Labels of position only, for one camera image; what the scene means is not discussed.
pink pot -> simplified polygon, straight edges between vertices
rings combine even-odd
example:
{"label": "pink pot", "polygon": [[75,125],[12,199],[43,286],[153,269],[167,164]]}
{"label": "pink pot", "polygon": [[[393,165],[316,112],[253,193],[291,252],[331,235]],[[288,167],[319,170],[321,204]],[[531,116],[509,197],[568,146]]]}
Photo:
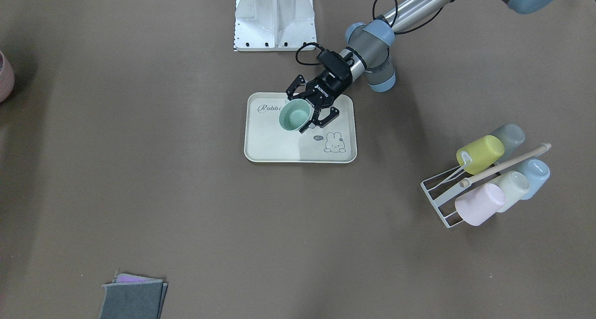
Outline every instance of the pink pot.
{"label": "pink pot", "polygon": [[14,87],[14,71],[7,58],[0,51],[0,102],[4,101]]}

cartoon bunny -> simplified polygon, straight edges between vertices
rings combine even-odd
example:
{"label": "cartoon bunny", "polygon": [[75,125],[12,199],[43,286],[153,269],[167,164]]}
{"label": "cartoon bunny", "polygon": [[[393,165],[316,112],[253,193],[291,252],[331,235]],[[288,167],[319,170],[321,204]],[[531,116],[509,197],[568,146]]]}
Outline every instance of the cartoon bunny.
{"label": "cartoon bunny", "polygon": [[327,139],[325,142],[326,153],[345,153],[345,143],[341,138],[341,133],[327,133]]}

mint green cup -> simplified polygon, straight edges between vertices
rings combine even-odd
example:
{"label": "mint green cup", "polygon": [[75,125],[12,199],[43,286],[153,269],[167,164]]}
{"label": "mint green cup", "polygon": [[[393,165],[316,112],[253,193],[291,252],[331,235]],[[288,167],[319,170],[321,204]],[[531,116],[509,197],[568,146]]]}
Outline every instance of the mint green cup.
{"label": "mint green cup", "polygon": [[300,129],[311,119],[313,108],[304,99],[288,102],[279,112],[279,125],[289,131]]}

gray cloth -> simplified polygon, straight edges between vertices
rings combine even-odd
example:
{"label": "gray cloth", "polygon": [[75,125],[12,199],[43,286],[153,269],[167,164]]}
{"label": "gray cloth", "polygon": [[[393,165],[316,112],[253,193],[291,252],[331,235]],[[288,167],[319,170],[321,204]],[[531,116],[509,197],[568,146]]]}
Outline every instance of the gray cloth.
{"label": "gray cloth", "polygon": [[147,279],[103,287],[106,296],[100,319],[159,319],[168,284],[161,279]]}

black cable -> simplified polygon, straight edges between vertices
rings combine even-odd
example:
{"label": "black cable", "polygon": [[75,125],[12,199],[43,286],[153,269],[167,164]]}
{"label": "black cable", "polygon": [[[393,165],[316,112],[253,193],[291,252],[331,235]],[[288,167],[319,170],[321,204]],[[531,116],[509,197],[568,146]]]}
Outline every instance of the black cable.
{"label": "black cable", "polygon": [[298,64],[302,65],[302,66],[320,66],[321,63],[304,63],[301,62],[300,59],[298,59],[298,54],[300,53],[300,51],[302,51],[304,48],[309,47],[309,46],[314,46],[317,47],[317,49],[321,50],[321,51],[325,51],[325,48],[320,45],[319,43],[316,42],[309,42],[309,43],[304,43],[302,45],[302,47],[298,48],[298,50],[296,50],[296,62],[298,62]]}
{"label": "black cable", "polygon": [[432,17],[432,18],[430,18],[428,21],[424,22],[424,23],[423,23],[423,24],[421,24],[420,26],[417,26],[417,27],[416,27],[416,28],[414,28],[414,29],[410,29],[410,30],[406,30],[406,31],[401,31],[401,32],[394,33],[394,34],[396,34],[396,35],[403,35],[403,34],[411,33],[411,32],[413,32],[414,30],[418,30],[418,29],[422,28],[422,27],[426,26],[426,24],[429,24],[429,23],[430,23],[432,20],[434,20],[434,18],[436,18],[436,17],[437,17],[437,15],[439,15],[439,13],[441,13],[441,11],[442,11],[442,10],[443,10],[443,7],[441,7],[441,8],[440,8],[440,9],[439,9],[439,10],[438,10],[438,11],[437,11],[437,12],[436,12],[434,15],[433,15],[433,17]]}
{"label": "black cable", "polygon": [[[379,0],[375,0],[374,3],[372,3],[372,19],[373,20],[377,17],[377,14],[375,13],[375,8],[377,7],[377,1],[379,1]],[[395,3],[395,16],[393,17],[393,22],[391,22],[391,24],[389,25],[391,28],[393,28],[395,21],[400,16],[400,14],[398,14],[398,0],[393,0],[393,1]]]}

